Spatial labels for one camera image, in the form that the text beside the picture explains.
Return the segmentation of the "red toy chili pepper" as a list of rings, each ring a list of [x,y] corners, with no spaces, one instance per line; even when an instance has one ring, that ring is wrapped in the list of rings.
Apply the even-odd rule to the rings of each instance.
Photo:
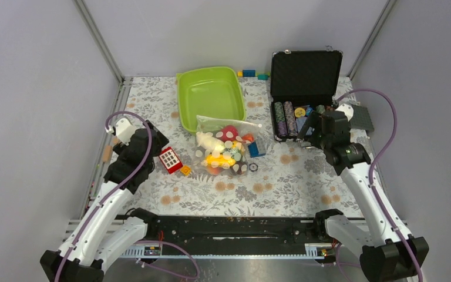
[[[251,144],[255,141],[254,135],[252,133],[247,133],[241,137],[244,143]]]

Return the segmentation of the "red toy tomato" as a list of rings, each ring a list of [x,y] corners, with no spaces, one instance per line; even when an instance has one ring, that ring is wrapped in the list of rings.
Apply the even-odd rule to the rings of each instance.
[[[223,142],[237,140],[238,130],[233,125],[223,127],[217,134],[217,138]]]

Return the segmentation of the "clear zip top bag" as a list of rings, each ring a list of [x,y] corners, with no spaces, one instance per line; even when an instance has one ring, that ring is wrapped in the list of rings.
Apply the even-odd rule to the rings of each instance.
[[[260,136],[260,131],[262,129],[262,124],[260,123],[251,123],[243,120],[235,120],[235,119],[219,119],[209,116],[197,115],[196,116],[197,126],[195,132],[195,140],[197,132],[211,132],[214,137],[217,138],[216,134],[225,126],[233,125],[238,130],[237,140],[235,141],[226,141],[225,150],[222,154],[225,158],[233,158],[236,160],[236,164],[228,169],[222,168],[222,172],[219,174],[228,174],[230,176],[243,176],[246,175],[249,171],[249,162],[247,159],[248,153],[248,145],[244,143],[242,140],[242,136],[247,133],[252,133],[254,135],[254,139],[256,140]],[[207,166],[202,165],[202,161],[207,156],[197,156],[196,145],[191,153],[193,158],[193,165],[196,169],[206,171]]]

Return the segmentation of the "yellow toy lemon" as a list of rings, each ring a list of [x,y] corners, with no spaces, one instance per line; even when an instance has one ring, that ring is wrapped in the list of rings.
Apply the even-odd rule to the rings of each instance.
[[[219,155],[219,157],[214,157],[213,155],[208,155],[203,161],[203,166],[210,167],[222,167],[224,169],[228,169],[236,164],[236,160],[233,158],[225,158],[223,155]]]

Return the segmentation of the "white toy radish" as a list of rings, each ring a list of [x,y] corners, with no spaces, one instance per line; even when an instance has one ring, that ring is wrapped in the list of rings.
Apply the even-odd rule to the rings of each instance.
[[[219,155],[226,148],[224,142],[214,137],[211,132],[197,132],[196,142],[197,156]]]

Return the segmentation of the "orange toy peach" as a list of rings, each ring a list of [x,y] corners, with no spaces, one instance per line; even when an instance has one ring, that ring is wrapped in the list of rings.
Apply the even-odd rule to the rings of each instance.
[[[210,175],[219,175],[222,172],[222,168],[207,166],[206,171]]]

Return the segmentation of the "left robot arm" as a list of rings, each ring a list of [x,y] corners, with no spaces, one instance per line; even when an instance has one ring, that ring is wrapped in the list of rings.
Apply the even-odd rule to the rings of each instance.
[[[47,250],[40,259],[49,281],[102,281],[108,268],[138,238],[154,240],[157,223],[129,219],[121,230],[106,237],[121,208],[154,170],[154,158],[169,142],[149,123],[135,130],[128,144],[115,147],[118,155],[104,176],[94,203],[73,233],[56,251]]]

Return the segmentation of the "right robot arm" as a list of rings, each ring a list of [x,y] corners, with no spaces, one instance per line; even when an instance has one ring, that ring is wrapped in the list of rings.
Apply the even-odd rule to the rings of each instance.
[[[301,136],[313,128],[308,141],[321,149],[327,163],[353,194],[367,223],[368,232],[337,210],[317,213],[316,239],[342,243],[359,258],[368,281],[395,281],[417,277],[423,281],[422,263],[429,252],[424,237],[415,237],[394,211],[374,176],[374,165],[365,148],[351,141],[347,115],[341,111],[312,112]]]

